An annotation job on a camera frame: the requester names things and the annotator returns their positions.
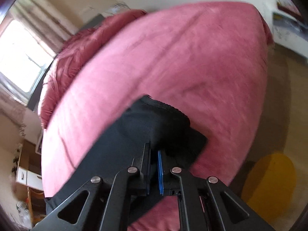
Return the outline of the wooden desk with drawers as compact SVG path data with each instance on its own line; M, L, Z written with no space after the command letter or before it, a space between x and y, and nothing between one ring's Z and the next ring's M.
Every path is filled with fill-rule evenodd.
M16 170L16 197L28 208L31 224L34 226L45 215L45 202L41 176L41 155L35 145L24 139L19 148Z

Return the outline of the red quilted duvet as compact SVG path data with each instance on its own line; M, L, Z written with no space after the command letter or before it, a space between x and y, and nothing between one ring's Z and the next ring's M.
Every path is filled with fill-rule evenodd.
M146 14L142 9L126 10L107 17L96 27L81 30L64 43L43 80L38 104L43 129L48 127L58 103L84 65L127 24Z

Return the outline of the yellow round stool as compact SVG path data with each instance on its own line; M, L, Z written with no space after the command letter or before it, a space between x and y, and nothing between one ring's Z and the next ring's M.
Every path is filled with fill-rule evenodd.
M273 224L289 209L296 187L296 169L283 153L262 157L244 183L241 199L267 223Z

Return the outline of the window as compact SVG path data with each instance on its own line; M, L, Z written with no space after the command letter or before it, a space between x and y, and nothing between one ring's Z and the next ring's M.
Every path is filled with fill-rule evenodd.
M22 92L30 93L46 68L49 54L22 23L11 21L1 35L1 73Z

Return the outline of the black pants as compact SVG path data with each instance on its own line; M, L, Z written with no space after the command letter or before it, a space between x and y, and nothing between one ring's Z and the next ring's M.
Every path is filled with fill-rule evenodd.
M148 195L132 187L133 158L151 144L151 174ZM190 126L179 110L143 96L105 130L77 164L70 179L54 197L47 199L44 230L127 230L129 224L148 212L164 196L158 181L158 151L188 169L207 138Z

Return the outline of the pink bed sheet mattress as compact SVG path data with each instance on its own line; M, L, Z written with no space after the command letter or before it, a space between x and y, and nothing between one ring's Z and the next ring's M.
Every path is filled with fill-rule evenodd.
M180 196L164 196L127 230L269 230L229 184L254 140L273 40L242 2L200 2L147 13L84 65L44 130L45 203L97 139L143 96L186 115L207 138L188 169L174 167Z

